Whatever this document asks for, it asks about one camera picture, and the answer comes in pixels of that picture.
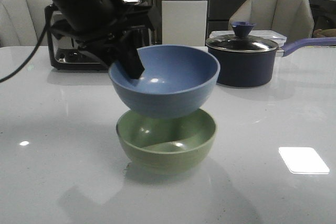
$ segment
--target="saucepan handle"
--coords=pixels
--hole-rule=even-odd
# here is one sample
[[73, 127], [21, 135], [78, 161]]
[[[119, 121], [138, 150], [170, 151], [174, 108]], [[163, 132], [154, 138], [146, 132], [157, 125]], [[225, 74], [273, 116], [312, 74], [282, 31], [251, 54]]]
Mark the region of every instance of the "saucepan handle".
[[299, 39], [293, 43], [285, 44], [281, 48], [284, 50], [283, 57], [290, 55], [297, 49], [305, 46], [332, 46], [336, 45], [336, 37]]

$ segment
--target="white cabinet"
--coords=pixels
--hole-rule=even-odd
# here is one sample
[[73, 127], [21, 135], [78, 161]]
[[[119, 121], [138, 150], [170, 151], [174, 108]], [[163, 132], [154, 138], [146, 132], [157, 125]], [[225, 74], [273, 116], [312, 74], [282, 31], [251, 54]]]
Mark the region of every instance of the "white cabinet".
[[204, 46], [207, 0], [162, 0], [162, 43]]

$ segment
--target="countertop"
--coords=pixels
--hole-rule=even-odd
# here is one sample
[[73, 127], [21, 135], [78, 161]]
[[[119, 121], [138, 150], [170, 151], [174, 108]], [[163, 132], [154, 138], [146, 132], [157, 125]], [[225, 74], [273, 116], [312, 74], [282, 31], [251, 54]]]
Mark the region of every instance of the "countertop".
[[[31, 50], [0, 48], [0, 75]], [[334, 223], [335, 55], [302, 48], [276, 58], [264, 86], [216, 85], [202, 106], [218, 125], [209, 155], [159, 176], [123, 152], [115, 126], [128, 108], [108, 75], [55, 70], [41, 47], [0, 84], [0, 223]], [[293, 173], [282, 147], [308, 168], [302, 150], [315, 150], [328, 169]]]

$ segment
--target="black cable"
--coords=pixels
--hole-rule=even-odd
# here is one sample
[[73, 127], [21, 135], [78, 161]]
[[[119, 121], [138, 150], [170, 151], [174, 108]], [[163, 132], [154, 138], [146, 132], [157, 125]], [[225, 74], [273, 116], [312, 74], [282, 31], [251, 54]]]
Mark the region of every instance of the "black cable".
[[6, 77], [0, 79], [0, 83], [6, 81], [6, 80], [8, 80], [8, 79], [10, 79], [11, 77], [13, 77], [13, 76], [16, 75], [17, 73], [19, 73], [19, 71], [20, 71], [21, 69], [23, 69], [23, 68], [27, 65], [27, 63], [32, 59], [32, 57], [35, 55], [37, 49], [38, 49], [39, 46], [41, 45], [42, 40], [43, 40], [43, 37], [45, 36], [47, 29], [48, 29], [48, 26], [47, 26], [47, 24], [45, 24], [45, 26], [44, 26], [44, 28], [43, 28], [43, 30], [42, 30], [42, 33], [41, 33], [40, 37], [38, 38], [38, 41], [37, 41], [37, 43], [36, 43], [34, 49], [32, 50], [32, 52], [31, 52], [30, 55], [28, 56], [28, 58], [27, 58], [27, 59], [26, 59], [26, 60], [25, 60], [25, 61], [24, 61], [24, 62], [23, 62], [23, 63], [22, 63], [22, 64], [15, 70], [15, 71], [13, 71], [12, 73], [10, 73], [10, 74], [7, 75]]

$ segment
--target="chair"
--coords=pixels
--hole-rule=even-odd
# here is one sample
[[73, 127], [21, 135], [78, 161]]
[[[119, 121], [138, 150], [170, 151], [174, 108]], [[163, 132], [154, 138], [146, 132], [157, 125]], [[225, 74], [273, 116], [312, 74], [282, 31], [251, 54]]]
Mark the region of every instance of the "chair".
[[[51, 0], [0, 0], [0, 46], [34, 46]], [[47, 45], [46, 36], [42, 42]]]
[[254, 30], [273, 30], [287, 42], [310, 38], [314, 28], [308, 0], [247, 0], [229, 20], [256, 23]]

